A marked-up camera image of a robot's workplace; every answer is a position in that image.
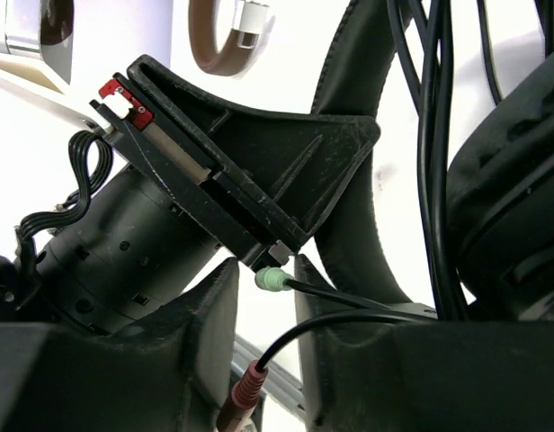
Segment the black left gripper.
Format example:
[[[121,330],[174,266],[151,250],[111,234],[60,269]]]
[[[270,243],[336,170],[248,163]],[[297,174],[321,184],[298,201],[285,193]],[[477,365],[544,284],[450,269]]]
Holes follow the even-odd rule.
[[[363,115],[269,112],[192,85],[148,55],[91,102],[107,140],[253,270],[284,266],[331,213],[380,130]]]

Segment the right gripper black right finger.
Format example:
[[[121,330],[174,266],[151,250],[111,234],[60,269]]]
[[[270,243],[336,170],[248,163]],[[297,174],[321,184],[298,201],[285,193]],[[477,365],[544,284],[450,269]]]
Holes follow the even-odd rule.
[[[299,353],[310,431],[554,431],[554,313],[338,324]]]

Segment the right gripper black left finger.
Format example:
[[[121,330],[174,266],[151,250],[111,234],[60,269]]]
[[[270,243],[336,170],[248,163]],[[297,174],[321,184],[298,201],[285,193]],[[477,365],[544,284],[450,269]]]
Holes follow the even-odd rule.
[[[0,323],[0,431],[211,431],[225,400],[239,268],[118,334]]]

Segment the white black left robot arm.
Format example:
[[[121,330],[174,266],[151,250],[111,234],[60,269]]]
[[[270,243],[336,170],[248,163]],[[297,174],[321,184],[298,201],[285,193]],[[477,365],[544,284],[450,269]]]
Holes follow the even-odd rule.
[[[17,305],[98,335],[177,297],[228,249],[285,265],[331,213],[380,135],[363,115],[256,110],[190,84],[148,55],[93,108],[107,129],[70,141],[78,188],[17,227]]]

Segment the brown silver headphones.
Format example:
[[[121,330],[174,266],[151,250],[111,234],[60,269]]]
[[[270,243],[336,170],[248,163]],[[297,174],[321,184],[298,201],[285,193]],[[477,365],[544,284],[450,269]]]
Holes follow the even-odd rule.
[[[180,14],[192,63],[232,77],[246,70],[274,18],[267,1],[235,1],[219,37],[218,1],[188,1]],[[0,92],[36,86],[60,95],[141,54],[171,62],[172,1],[0,1]]]

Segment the aluminium table edge rail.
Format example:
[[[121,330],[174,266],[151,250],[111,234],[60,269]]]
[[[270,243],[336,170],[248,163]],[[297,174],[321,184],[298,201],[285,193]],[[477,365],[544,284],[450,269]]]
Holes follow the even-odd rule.
[[[243,337],[236,335],[233,358],[231,363],[230,384],[233,385],[245,372],[249,364],[262,355],[262,351]],[[290,414],[301,422],[306,421],[305,400],[302,394],[302,384],[291,373],[274,361],[269,363],[269,375],[265,381],[260,408],[254,411],[254,423],[257,430],[261,428],[261,414],[264,400],[273,398]]]

